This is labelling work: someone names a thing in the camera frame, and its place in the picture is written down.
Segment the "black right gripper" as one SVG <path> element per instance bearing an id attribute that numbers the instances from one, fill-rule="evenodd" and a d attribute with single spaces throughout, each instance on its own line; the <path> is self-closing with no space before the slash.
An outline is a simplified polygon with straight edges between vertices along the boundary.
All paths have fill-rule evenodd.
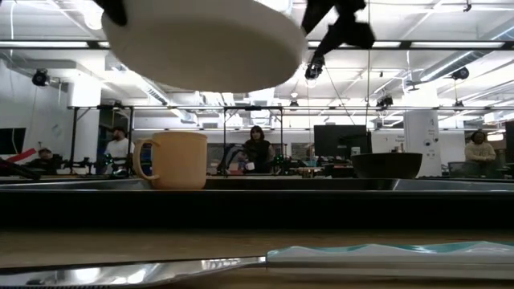
<path id="1" fill-rule="evenodd" d="M 328 27 L 328 32 L 315 50 L 314 57 L 323 57 L 341 44 L 370 49 L 375 43 L 375 35 L 368 23 L 356 22 L 355 15 L 359 10 L 366 8 L 364 0 L 307 0 L 301 22 L 304 33 L 308 35 L 334 5 L 338 13 L 337 21 Z"/>

